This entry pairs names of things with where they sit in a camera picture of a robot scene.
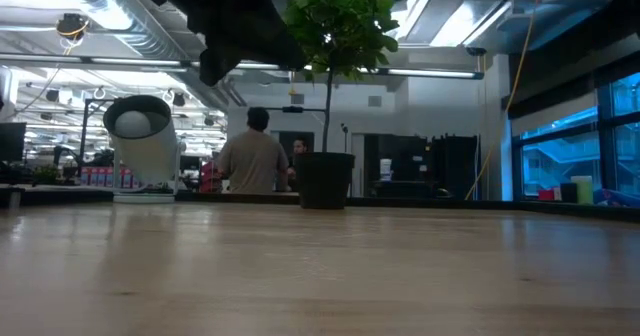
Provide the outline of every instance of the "green leaves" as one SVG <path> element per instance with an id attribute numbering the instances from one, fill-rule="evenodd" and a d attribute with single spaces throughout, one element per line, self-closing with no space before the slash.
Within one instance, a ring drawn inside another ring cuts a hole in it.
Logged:
<path id="1" fill-rule="evenodd" d="M 392 6 L 391 0 L 289 0 L 284 20 L 310 60 L 308 74 L 331 67 L 336 75 L 360 79 L 358 69 L 386 65 L 383 51 L 398 50 L 385 35 L 398 27 Z"/>
<path id="2" fill-rule="evenodd" d="M 393 37 L 382 35 L 382 45 L 391 52 L 398 52 L 398 41 Z"/>

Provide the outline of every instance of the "person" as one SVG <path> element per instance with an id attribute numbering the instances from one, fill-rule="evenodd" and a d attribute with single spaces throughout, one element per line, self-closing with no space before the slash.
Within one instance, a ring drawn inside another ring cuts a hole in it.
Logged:
<path id="1" fill-rule="evenodd" d="M 278 178 L 278 190 L 286 188 L 287 155 L 278 141 L 264 134 L 268 125 L 267 110 L 250 108 L 247 112 L 249 130 L 227 141 L 222 148 L 218 168 L 223 177 L 229 177 L 232 193 L 271 193 L 274 176 Z"/>
<path id="2" fill-rule="evenodd" d="M 296 183 L 296 169 L 294 167 L 293 161 L 295 155 L 305 153 L 309 150 L 309 146 L 307 143 L 307 138 L 304 136 L 298 136 L 295 141 L 293 141 L 293 157 L 289 158 L 289 169 L 287 170 L 287 176 L 289 177 L 289 189 L 293 192 L 298 191 L 297 183 Z"/>

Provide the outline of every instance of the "ductwork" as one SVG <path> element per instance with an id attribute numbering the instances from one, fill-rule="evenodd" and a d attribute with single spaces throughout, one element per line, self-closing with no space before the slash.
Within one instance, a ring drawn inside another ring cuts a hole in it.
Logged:
<path id="1" fill-rule="evenodd" d="M 139 0 L 78 0 L 82 11 L 103 28 L 128 31 L 117 35 L 140 56 L 149 59 L 187 60 L 189 57 L 151 16 Z M 196 71 L 174 75 L 205 106 L 226 110 L 229 101 L 200 81 Z"/>

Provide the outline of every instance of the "monitor screen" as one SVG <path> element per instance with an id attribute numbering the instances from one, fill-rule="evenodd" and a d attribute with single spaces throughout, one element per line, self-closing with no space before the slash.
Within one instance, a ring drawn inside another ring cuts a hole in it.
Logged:
<path id="1" fill-rule="evenodd" d="M 200 157 L 180 156 L 180 170 L 200 170 Z"/>
<path id="2" fill-rule="evenodd" d="M 21 161 L 26 123 L 0 123 L 0 161 Z"/>

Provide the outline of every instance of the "window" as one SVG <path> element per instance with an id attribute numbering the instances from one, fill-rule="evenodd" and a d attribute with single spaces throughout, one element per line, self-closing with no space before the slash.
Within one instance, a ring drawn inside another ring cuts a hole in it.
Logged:
<path id="1" fill-rule="evenodd" d="M 616 127 L 618 191 L 640 195 L 640 123 Z"/>
<path id="2" fill-rule="evenodd" d="M 573 115 L 561 118 L 560 120 L 553 121 L 550 124 L 538 127 L 531 131 L 524 132 L 522 139 L 528 139 L 535 136 L 546 135 L 552 132 L 569 129 L 575 126 L 586 125 L 598 121 L 598 108 L 596 106 L 590 107 L 584 111 L 580 111 Z"/>
<path id="3" fill-rule="evenodd" d="M 571 182 L 572 176 L 591 176 L 594 189 L 601 188 L 600 143 L 597 132 L 525 145 L 522 149 L 524 194 L 537 196 Z"/>
<path id="4" fill-rule="evenodd" d="M 640 111 L 640 73 L 614 82 L 612 91 L 615 116 Z"/>

